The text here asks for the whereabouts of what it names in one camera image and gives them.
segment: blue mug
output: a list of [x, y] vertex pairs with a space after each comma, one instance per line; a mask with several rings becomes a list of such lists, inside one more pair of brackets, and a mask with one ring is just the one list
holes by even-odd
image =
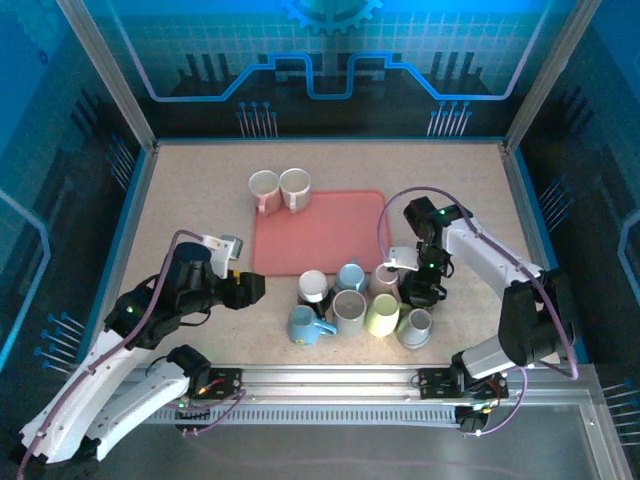
[[316, 315], [313, 308], [298, 305], [289, 315], [289, 339], [300, 346], [313, 345], [320, 335], [335, 335], [338, 329]]
[[336, 275], [338, 290], [355, 290], [364, 293], [367, 290], [367, 275], [357, 263], [347, 263]]

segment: table surface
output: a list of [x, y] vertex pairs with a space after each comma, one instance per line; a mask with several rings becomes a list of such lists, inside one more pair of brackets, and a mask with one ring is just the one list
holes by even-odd
[[[281, 173], [301, 167], [317, 190], [381, 191], [387, 199], [417, 185], [442, 188], [456, 196], [483, 226], [516, 253], [528, 258], [506, 175], [496, 145], [437, 145], [420, 141], [238, 142], [164, 145], [157, 163], [121, 285], [121, 293], [157, 273], [173, 233], [192, 230], [244, 239], [234, 269], [251, 270], [254, 208], [247, 182], [261, 169]], [[394, 245], [413, 246], [416, 237], [402, 216], [409, 194], [390, 208]], [[437, 207], [448, 205], [437, 195]], [[363, 232], [375, 235], [375, 232]], [[451, 356], [497, 333], [500, 301], [460, 261], [444, 280], [449, 298], [436, 305], [433, 335], [417, 351], [404, 349], [390, 335], [377, 339], [363, 331], [354, 338], [322, 337], [298, 347], [286, 333], [297, 301], [297, 277], [267, 278], [267, 293], [240, 311], [218, 306], [209, 322], [182, 327], [165, 338], [150, 359], [185, 343], [213, 363], [285, 364], [449, 364]], [[184, 320], [195, 322], [201, 315]]]

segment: mug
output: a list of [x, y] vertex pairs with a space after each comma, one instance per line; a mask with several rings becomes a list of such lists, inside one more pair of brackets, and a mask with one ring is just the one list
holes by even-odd
[[343, 290], [333, 299], [333, 318], [338, 333], [352, 337], [362, 330], [367, 301], [360, 292]]
[[424, 347], [431, 338], [431, 315], [426, 310], [416, 308], [400, 320], [396, 336], [400, 345], [409, 350]]
[[249, 191], [261, 215], [277, 212], [282, 205], [280, 196], [280, 179], [271, 170], [260, 170], [251, 175]]
[[367, 316], [365, 326], [374, 337], [386, 337], [396, 328], [400, 306], [393, 295], [383, 293], [373, 299]]
[[369, 295], [371, 298], [383, 293], [395, 296], [398, 289], [398, 272], [390, 272], [384, 265], [378, 265], [369, 279]]
[[300, 275], [298, 280], [298, 299], [301, 305], [308, 305], [320, 318], [326, 318], [333, 300], [333, 290], [324, 273], [319, 270], [309, 270]]
[[311, 177], [301, 168], [290, 168], [280, 175], [280, 190], [291, 213], [304, 210], [311, 201]]
[[320, 335], [335, 335], [336, 327], [320, 319], [311, 307], [298, 305], [289, 314], [289, 339], [300, 346], [313, 345]]
[[367, 289], [367, 276], [356, 263], [347, 263], [336, 275], [336, 287], [339, 290], [356, 290], [364, 293]]

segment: yellow mug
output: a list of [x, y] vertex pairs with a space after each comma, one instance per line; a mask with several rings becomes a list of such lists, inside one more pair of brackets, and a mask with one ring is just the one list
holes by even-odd
[[393, 295], [383, 293], [373, 299], [367, 310], [365, 327], [374, 337], [386, 337], [398, 324], [400, 305]]

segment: red tray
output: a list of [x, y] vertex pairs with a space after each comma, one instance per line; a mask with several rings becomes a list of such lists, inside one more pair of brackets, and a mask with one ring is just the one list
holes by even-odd
[[[260, 275], [300, 275], [307, 270], [332, 274], [352, 260], [366, 272], [383, 257], [376, 228], [385, 205], [382, 193], [373, 190], [313, 192], [311, 203], [292, 214], [284, 206], [262, 216], [256, 212], [253, 270]], [[382, 241], [389, 248], [386, 218]]]

